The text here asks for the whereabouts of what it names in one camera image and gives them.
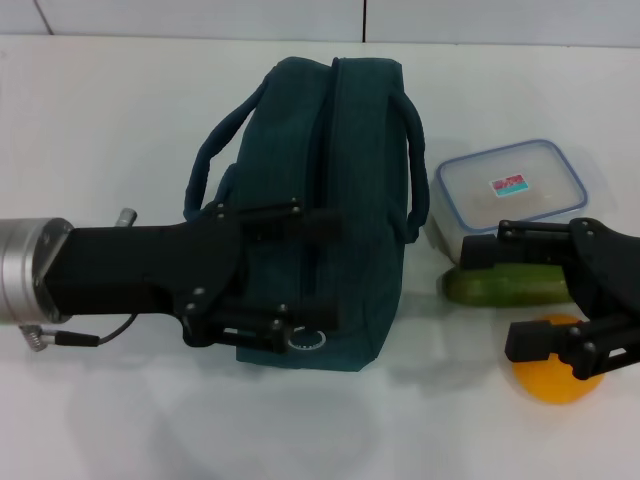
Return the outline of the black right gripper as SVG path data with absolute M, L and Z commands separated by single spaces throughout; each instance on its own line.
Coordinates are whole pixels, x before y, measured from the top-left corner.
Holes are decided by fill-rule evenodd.
M 543 361 L 555 354 L 578 380 L 639 362 L 637 237 L 595 219 L 578 218 L 569 225 L 503 220 L 495 234 L 464 238 L 459 258 L 463 270 L 498 264 L 564 264 L 569 294 L 590 320 L 511 324 L 504 349 L 510 362 Z

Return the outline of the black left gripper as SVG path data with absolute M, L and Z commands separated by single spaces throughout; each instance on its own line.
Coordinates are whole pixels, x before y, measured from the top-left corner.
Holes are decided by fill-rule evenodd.
M 65 315 L 187 315 L 183 340 L 193 348 L 223 344 L 285 353 L 296 329 L 336 330 L 335 302 L 215 303 L 241 269 L 243 237 L 339 241 L 341 213 L 298 200 L 240 209 L 214 205 L 176 225 L 72 230 L 47 273 L 55 306 Z

